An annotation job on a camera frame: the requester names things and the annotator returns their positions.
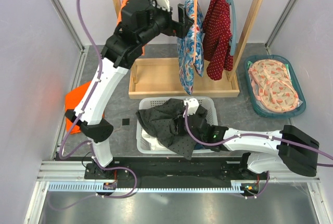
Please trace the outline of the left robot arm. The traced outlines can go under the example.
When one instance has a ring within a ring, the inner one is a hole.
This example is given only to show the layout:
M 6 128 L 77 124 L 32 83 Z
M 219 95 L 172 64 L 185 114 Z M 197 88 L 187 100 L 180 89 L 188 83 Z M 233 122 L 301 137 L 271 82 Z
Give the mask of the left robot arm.
M 114 166 L 109 137 L 113 126 L 103 113 L 118 83 L 143 54 L 143 47 L 159 34 L 184 38 L 194 20 L 178 5 L 178 21 L 172 10 L 164 9 L 157 0 L 128 0 L 120 11 L 120 22 L 101 52 L 99 65 L 81 102 L 65 116 L 73 126 L 79 126 L 88 137 L 96 173 L 103 179 L 112 177 Z

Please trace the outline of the black dotted garment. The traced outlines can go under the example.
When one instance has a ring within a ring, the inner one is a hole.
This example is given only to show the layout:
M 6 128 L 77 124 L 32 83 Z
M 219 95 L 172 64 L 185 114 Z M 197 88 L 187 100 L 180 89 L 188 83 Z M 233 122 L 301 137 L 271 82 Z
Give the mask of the black dotted garment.
M 195 142 L 189 134 L 176 135 L 174 119 L 182 116 L 184 110 L 182 99 L 171 98 L 162 105 L 138 110 L 136 117 L 142 129 L 175 154 L 191 159 L 193 153 L 210 153 L 209 149 Z

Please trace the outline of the white pleated skirt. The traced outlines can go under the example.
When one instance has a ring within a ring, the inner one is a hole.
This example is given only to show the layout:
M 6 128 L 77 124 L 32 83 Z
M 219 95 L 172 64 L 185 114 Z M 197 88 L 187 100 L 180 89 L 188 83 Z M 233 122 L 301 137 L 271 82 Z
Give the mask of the white pleated skirt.
M 156 137 L 149 135 L 144 129 L 141 133 L 142 138 L 147 141 L 152 151 L 166 151 L 167 148 L 163 146 Z

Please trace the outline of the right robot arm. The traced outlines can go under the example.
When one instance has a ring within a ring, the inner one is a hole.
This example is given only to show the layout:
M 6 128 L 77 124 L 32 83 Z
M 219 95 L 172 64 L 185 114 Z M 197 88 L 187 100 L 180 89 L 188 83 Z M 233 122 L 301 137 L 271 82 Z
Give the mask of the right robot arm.
M 210 125 L 198 114 L 182 116 L 182 127 L 194 141 L 213 151 L 244 151 L 239 175 L 250 179 L 266 171 L 288 170 L 305 177 L 317 174 L 319 143 L 295 126 L 255 132 Z

